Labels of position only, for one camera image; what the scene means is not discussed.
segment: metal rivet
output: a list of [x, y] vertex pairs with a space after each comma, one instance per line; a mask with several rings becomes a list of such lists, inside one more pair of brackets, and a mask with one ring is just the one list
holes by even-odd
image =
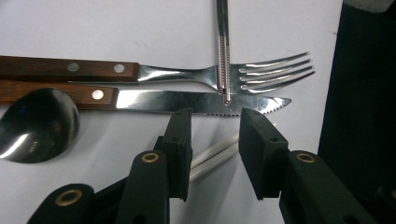
[[92, 92], [92, 98], [95, 100], [100, 100], [105, 96], [105, 94], [103, 93], [103, 91], [93, 91]]
[[116, 66], [114, 66], [114, 71], [116, 73], [121, 73], [121, 72], [125, 71], [125, 66], [120, 63], [116, 64]]
[[307, 162], [307, 163], [315, 162], [315, 158], [309, 154], [306, 154], [306, 153], [297, 154], [297, 159], [299, 161], [303, 161], [303, 162]]
[[[68, 194], [72, 194], [74, 197], [72, 197], [70, 199], [65, 199], [64, 196], [66, 196]], [[80, 189], [70, 189], [68, 191], [63, 192], [61, 195], [59, 195], [56, 198], [55, 203], [59, 206], [64, 207], [64, 206], [70, 205], [72, 203], [75, 203], [81, 197], [82, 197], [82, 191]]]
[[70, 72], [77, 72], [78, 69], [78, 63], [70, 63], [69, 65], [67, 65], [67, 70], [69, 70]]
[[142, 161], [150, 163], [157, 161], [159, 158], [160, 156], [157, 153], [148, 153], [142, 157]]

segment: white table surface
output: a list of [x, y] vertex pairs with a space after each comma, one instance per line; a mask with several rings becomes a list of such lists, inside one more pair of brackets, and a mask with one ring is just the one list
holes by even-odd
[[[139, 62], [202, 68], [217, 63], [215, 1], [1, 0], [0, 55]], [[290, 149], [318, 151], [342, 1], [230, 0], [231, 63], [310, 51], [316, 74], [267, 93], [292, 103], [268, 115]], [[190, 83], [144, 88], [211, 91]], [[0, 115], [7, 106], [0, 106]], [[0, 161], [0, 222], [26, 223], [53, 190], [85, 183], [95, 191], [129, 174], [151, 150], [170, 115], [81, 111], [78, 139], [37, 164]], [[199, 152], [238, 132], [239, 118], [192, 117]], [[258, 202], [239, 155], [171, 200], [171, 223], [283, 223], [278, 199]]]

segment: brass insert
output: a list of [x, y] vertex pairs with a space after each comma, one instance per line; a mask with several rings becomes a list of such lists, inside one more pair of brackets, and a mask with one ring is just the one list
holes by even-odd
[[312, 157], [312, 156], [309, 155], [309, 154], [306, 154], [306, 153], [299, 153], [299, 154], [297, 154], [297, 159], [298, 159], [299, 161], [308, 162], [308, 163], [315, 162], [315, 158]]
[[81, 196], [82, 196], [82, 191], [80, 189], [70, 189], [59, 195], [56, 198], [55, 203], [59, 206], [67, 206], [78, 201], [81, 198]]
[[142, 161], [143, 161], [143, 162], [147, 162], [147, 163], [149, 163], [149, 162], [155, 162], [155, 161], [157, 161], [159, 158], [160, 158], [160, 156], [159, 156], [157, 153], [148, 153], [148, 154], [146, 154], [146, 155], [144, 155], [144, 156], [142, 157]]

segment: wooden handle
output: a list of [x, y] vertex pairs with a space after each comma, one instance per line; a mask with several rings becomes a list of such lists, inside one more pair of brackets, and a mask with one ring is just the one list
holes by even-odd
[[3, 80], [136, 82], [138, 69], [138, 63], [0, 56]]
[[78, 109], [113, 110], [119, 95], [117, 88], [110, 87], [0, 80], [0, 103], [12, 104], [31, 91], [48, 87], [67, 93]]

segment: spoon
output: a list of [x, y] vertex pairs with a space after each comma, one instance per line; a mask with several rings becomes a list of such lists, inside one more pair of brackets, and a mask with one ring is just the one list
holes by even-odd
[[32, 91], [0, 119], [0, 159], [50, 160], [71, 145], [78, 126], [77, 107], [66, 93], [53, 88]]

